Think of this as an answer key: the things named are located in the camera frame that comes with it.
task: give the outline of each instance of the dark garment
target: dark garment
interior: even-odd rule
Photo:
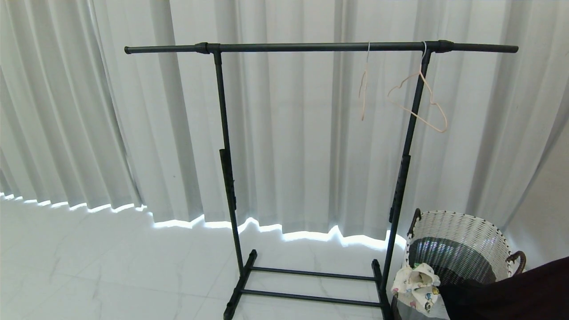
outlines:
[[[569,311],[569,257],[489,285],[465,282],[439,291],[451,320],[560,320]]]

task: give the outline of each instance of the floral print cloth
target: floral print cloth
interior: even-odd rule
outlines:
[[[395,275],[391,292],[397,299],[425,315],[440,298],[440,279],[426,264],[415,264],[414,268],[401,268]]]

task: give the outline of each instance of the curtain fold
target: curtain fold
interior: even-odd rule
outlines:
[[[2,95],[2,119],[10,121],[2,123],[0,186],[27,197],[95,201],[90,195],[103,190],[118,199],[140,192],[155,221],[229,220],[213,57],[129,56],[124,46],[437,39],[520,46],[517,54],[433,55],[427,80],[450,124],[444,134],[416,126],[401,225],[420,207],[503,227],[564,114],[565,2],[2,3],[9,12],[2,88],[10,93]],[[223,54],[238,222],[253,217],[284,232],[338,225],[344,236],[383,239],[409,121],[386,94],[418,70],[420,56],[369,54],[362,121],[366,52]],[[410,106],[416,81],[390,97]],[[443,125],[427,91],[420,116]]]

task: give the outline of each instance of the horizontal hanging bar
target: horizontal hanging bar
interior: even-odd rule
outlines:
[[[340,303],[343,305],[353,305],[353,306],[366,306],[366,307],[384,307],[385,306],[385,303],[380,303],[380,302],[346,300],[346,299],[336,299],[336,298],[327,298],[327,297],[303,296],[301,294],[259,291],[259,290],[249,290],[249,289],[243,289],[243,290],[241,290],[241,293],[243,293],[243,294],[254,294],[256,296]]]
[[[323,272],[288,270],[288,269],[277,269],[277,268],[264,268],[262,266],[252,266],[251,270],[252,271],[261,271],[261,272],[298,274],[300,276],[336,278],[336,279],[363,280],[363,281],[375,281],[376,280],[374,277],[352,276],[350,274],[337,274],[337,273],[323,273]]]
[[[157,52],[199,52],[210,54],[220,52],[307,52],[307,51],[423,51],[431,52],[449,51],[482,51],[515,53],[517,46],[500,44],[472,44],[454,43],[447,40],[423,42],[359,42],[359,43],[197,43],[189,46],[152,46],[152,47],[125,47],[127,54],[143,54]]]

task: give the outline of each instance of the cloth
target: cloth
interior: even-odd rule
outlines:
[[[439,298],[440,279],[426,263],[401,268],[395,275],[391,292],[401,302],[428,315]]]
[[[489,285],[439,286],[451,320],[567,319],[569,257]]]

